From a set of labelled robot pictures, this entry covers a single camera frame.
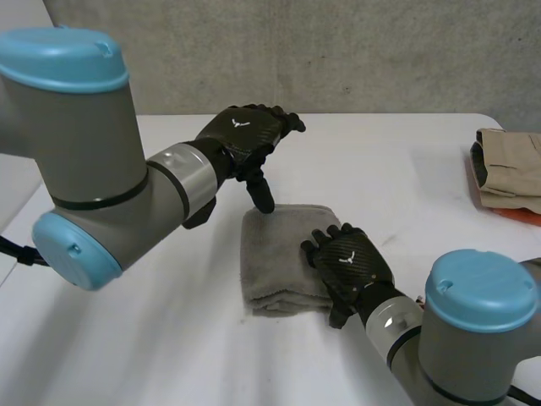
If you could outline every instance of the concrete wall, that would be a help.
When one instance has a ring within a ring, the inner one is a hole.
[[[45,0],[123,45],[140,113],[480,112],[541,131],[539,0]]]

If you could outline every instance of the folded towel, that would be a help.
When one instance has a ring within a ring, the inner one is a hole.
[[[327,310],[332,302],[300,244],[315,228],[340,222],[331,209],[312,205],[276,205],[272,214],[256,209],[244,215],[241,236],[243,297],[255,313],[290,315]]]

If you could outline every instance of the folded khaki pants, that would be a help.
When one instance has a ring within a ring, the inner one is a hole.
[[[483,206],[541,214],[541,134],[480,129],[470,154]]]

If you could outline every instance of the carbon fiber hand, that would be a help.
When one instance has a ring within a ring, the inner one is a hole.
[[[246,182],[255,206],[264,213],[271,213],[274,200],[261,166],[280,140],[293,130],[306,130],[297,114],[287,114],[278,106],[269,108],[251,104],[229,107],[220,112],[196,139],[218,140],[232,158],[229,178]]]
[[[342,230],[330,226],[327,233],[330,237],[314,230],[312,235],[319,247],[304,241],[301,248],[309,264],[318,270],[333,301],[330,324],[341,328],[357,311],[356,303],[364,288],[372,283],[393,283],[393,275],[360,228],[345,223]]]

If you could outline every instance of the robotic hand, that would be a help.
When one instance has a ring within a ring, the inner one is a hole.
[[[422,311],[395,288],[391,269],[360,228],[345,223],[327,233],[314,230],[318,246],[304,241],[301,248],[333,302],[329,324],[342,328],[359,313],[414,404],[511,405],[508,397],[539,404],[511,380],[518,362],[541,354],[540,260],[520,265],[475,250],[443,255],[427,280]]]
[[[279,106],[262,104],[232,106],[219,113],[197,136],[197,140],[216,140],[231,157],[229,178],[246,182],[246,190],[263,213],[274,211],[274,200],[261,166],[278,142],[291,131],[306,127],[297,114],[287,114]]]
[[[309,264],[319,271],[332,299],[331,327],[342,328],[347,318],[357,312],[368,318],[369,306],[363,305],[369,302],[367,289],[368,298],[375,290],[392,291],[394,278],[380,252],[360,228],[345,223],[342,230],[333,225],[327,233],[330,237],[314,230],[312,235],[319,248],[308,240],[301,248]]]

